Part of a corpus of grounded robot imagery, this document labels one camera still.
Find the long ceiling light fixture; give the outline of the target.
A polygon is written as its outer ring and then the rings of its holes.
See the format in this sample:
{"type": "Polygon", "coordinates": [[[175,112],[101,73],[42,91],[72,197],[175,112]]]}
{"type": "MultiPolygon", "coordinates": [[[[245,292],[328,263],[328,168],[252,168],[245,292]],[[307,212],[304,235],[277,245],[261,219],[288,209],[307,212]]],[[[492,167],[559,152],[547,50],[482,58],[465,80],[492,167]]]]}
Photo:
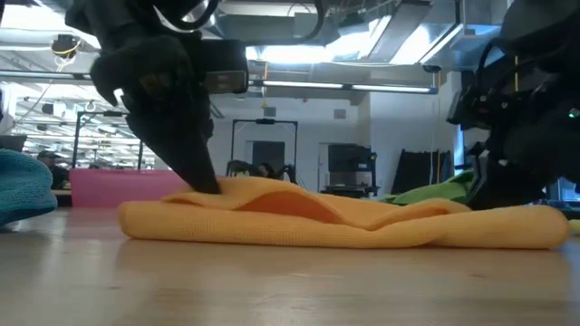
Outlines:
{"type": "Polygon", "coordinates": [[[36,71],[13,71],[0,70],[0,77],[8,79],[31,79],[31,80],[52,80],[60,82],[88,82],[92,79],[89,74],[70,72],[36,72],[36,71]]]}
{"type": "Polygon", "coordinates": [[[413,94],[430,94],[430,95],[439,93],[438,88],[431,87],[348,84],[348,83],[310,82],[310,81],[250,80],[249,85],[255,87],[320,89],[320,90],[335,90],[335,91],[393,92],[393,93],[413,93],[413,94]]]}

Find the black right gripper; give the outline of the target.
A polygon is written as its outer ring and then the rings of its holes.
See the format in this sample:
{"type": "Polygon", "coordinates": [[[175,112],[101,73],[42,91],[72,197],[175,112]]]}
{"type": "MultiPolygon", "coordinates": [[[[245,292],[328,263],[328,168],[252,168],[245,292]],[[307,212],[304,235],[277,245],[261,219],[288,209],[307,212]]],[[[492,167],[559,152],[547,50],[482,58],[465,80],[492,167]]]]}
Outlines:
{"type": "Polygon", "coordinates": [[[474,179],[466,196],[473,210],[522,206],[545,197],[549,175],[580,175],[580,59],[572,45],[525,56],[484,82],[485,63],[498,40],[484,48],[473,82],[462,91],[448,122],[486,129],[485,149],[471,149],[474,179]],[[522,70],[547,73],[535,88],[504,92],[522,70]]]}

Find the black hanging curtain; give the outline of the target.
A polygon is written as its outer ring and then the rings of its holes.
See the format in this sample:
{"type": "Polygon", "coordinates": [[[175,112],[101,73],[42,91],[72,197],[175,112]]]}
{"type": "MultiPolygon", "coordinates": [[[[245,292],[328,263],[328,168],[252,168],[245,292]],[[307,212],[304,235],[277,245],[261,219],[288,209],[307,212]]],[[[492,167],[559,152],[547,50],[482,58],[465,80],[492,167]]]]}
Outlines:
{"type": "Polygon", "coordinates": [[[401,151],[392,194],[401,194],[418,187],[425,187],[447,180],[453,176],[453,159],[450,151],[401,151]]]}

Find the green microfiber towel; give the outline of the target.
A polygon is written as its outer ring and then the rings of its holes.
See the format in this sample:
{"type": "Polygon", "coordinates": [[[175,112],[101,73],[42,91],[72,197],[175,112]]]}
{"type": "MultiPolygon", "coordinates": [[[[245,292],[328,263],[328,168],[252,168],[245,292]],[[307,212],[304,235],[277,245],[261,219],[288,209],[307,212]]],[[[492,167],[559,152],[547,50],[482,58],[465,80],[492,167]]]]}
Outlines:
{"type": "Polygon", "coordinates": [[[446,199],[464,203],[473,180],[473,170],[468,169],[439,184],[418,187],[398,195],[385,195],[380,202],[398,206],[412,205],[429,199],[446,199]]]}

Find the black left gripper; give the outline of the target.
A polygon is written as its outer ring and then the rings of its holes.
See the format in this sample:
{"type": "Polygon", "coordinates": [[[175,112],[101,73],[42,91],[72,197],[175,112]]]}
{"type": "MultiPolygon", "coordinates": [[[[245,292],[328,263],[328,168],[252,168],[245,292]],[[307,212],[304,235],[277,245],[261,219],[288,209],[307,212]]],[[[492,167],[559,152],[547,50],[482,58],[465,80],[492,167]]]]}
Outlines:
{"type": "Polygon", "coordinates": [[[103,53],[90,75],[111,105],[123,92],[130,129],[183,181],[201,193],[221,193],[208,151],[214,130],[208,94],[177,38],[155,36],[103,53]]]}

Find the crumpled teal microfiber towel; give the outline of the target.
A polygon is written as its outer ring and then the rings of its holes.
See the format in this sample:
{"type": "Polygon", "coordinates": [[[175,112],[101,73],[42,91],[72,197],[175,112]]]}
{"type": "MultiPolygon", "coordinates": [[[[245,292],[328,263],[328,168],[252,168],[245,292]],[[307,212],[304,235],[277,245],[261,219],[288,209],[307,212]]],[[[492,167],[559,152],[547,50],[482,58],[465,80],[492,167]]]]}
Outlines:
{"type": "Polygon", "coordinates": [[[54,211],[53,175],[42,162],[0,149],[0,227],[54,211]]]}

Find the pink plastic basket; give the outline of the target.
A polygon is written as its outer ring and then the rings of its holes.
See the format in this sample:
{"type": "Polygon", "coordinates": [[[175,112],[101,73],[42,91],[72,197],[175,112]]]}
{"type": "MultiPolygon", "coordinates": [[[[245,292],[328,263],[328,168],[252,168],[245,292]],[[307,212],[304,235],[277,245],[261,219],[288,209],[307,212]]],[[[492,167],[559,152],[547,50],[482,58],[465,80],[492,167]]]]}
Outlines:
{"type": "Polygon", "coordinates": [[[70,172],[72,205],[117,207],[129,201],[156,201],[188,185],[171,170],[75,168],[70,172]]]}

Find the silver ventilation duct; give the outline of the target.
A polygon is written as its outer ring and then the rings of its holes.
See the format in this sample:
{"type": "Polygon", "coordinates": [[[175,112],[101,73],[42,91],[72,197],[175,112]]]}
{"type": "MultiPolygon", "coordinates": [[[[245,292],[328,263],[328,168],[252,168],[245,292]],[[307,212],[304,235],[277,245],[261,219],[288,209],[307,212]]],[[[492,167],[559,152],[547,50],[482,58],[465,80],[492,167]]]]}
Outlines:
{"type": "Polygon", "coordinates": [[[362,61],[389,65],[476,66],[485,44],[498,35],[512,0],[384,0],[362,61]]]}

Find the orange microfiber towel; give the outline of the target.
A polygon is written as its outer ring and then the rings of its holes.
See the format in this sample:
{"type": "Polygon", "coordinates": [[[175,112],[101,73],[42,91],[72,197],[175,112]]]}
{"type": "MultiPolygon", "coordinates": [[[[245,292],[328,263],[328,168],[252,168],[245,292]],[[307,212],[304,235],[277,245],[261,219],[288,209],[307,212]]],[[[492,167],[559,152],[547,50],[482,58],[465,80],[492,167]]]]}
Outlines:
{"type": "Polygon", "coordinates": [[[262,177],[222,177],[218,183],[218,195],[187,190],[159,201],[126,202],[120,229],[143,240],[362,249],[553,249],[571,234],[565,216],[550,206],[476,211],[438,198],[396,206],[262,177]]]}

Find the black background cabinet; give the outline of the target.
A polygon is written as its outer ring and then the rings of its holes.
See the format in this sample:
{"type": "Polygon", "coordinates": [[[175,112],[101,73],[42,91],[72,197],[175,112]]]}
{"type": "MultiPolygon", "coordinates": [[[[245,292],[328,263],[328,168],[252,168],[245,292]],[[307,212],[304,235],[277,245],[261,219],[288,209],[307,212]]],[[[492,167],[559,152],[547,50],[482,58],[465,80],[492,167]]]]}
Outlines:
{"type": "Polygon", "coordinates": [[[323,192],[351,198],[377,196],[376,159],[377,154],[370,147],[356,144],[329,145],[329,184],[323,192]]]}

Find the black background workstation frame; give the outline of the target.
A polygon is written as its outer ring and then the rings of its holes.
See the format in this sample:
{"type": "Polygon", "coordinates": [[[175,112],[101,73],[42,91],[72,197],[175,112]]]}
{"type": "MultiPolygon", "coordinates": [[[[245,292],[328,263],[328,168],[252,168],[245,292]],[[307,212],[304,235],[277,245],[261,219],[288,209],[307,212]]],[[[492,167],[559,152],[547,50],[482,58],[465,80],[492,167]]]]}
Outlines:
{"type": "Polygon", "coordinates": [[[270,164],[275,173],[283,165],[295,166],[297,131],[297,121],[233,120],[230,160],[237,159],[252,164],[255,167],[254,177],[262,177],[258,169],[261,163],[270,164]]]}
{"type": "Polygon", "coordinates": [[[127,115],[128,112],[117,110],[78,111],[71,168],[98,165],[141,170],[145,146],[130,131],[127,115]]]}

